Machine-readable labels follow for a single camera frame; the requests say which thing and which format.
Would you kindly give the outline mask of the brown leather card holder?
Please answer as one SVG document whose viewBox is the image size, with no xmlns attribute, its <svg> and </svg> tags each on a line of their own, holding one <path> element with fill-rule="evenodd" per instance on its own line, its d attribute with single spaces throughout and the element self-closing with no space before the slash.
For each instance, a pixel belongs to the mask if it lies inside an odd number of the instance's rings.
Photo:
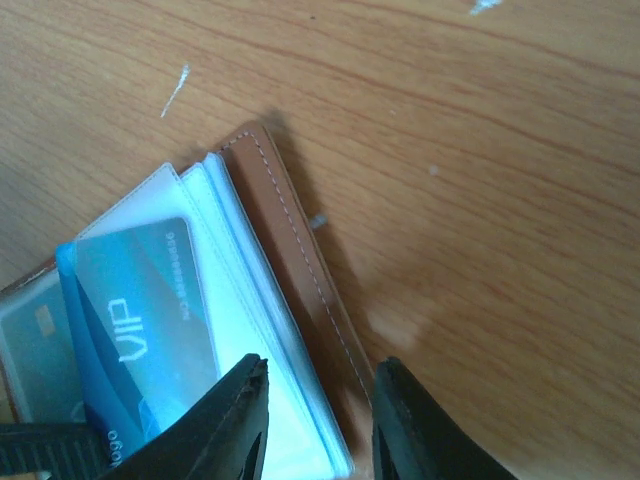
<svg viewBox="0 0 640 480">
<path fill-rule="evenodd" d="M 247 354 L 267 361 L 259 479 L 371 478 L 372 372 L 268 132 L 247 124 L 184 171 L 162 165 L 70 242 L 174 217 L 190 232 L 216 383 Z M 54 284 L 66 310 L 56 251 L 1 303 Z"/>
</svg>

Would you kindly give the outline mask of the blue credit card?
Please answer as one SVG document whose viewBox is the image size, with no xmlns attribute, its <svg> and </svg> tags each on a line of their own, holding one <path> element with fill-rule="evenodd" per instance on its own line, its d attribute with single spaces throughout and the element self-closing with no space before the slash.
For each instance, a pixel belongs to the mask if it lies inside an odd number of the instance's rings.
<svg viewBox="0 0 640 480">
<path fill-rule="evenodd" d="M 220 377 L 188 225 L 174 217 L 65 243 L 56 265 L 87 421 L 117 467 Z"/>
<path fill-rule="evenodd" d="M 1 303 L 1 359 L 18 417 L 83 423 L 83 394 L 59 285 Z"/>
</svg>

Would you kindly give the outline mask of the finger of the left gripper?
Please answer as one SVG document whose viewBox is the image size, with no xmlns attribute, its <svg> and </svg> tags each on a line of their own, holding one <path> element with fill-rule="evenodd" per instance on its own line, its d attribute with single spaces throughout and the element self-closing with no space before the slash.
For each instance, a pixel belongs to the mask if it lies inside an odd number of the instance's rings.
<svg viewBox="0 0 640 480">
<path fill-rule="evenodd" d="M 102 475 L 108 468 L 105 445 L 86 424 L 1 425 L 2 475 Z"/>
</svg>

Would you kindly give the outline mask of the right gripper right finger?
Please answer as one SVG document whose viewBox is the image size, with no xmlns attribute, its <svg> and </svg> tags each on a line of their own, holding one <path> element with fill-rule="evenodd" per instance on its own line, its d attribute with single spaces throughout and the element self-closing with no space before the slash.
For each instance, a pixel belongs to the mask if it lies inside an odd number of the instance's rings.
<svg viewBox="0 0 640 480">
<path fill-rule="evenodd" d="M 396 357 L 376 368 L 372 443 L 376 479 L 515 479 Z"/>
</svg>

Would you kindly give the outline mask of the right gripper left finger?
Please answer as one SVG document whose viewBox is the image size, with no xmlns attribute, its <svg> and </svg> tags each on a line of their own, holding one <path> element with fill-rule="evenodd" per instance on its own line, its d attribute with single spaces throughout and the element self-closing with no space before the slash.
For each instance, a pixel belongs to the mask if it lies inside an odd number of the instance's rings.
<svg viewBox="0 0 640 480">
<path fill-rule="evenodd" d="M 259 479 L 268 437 L 268 366 L 245 355 L 173 426 L 109 479 Z"/>
</svg>

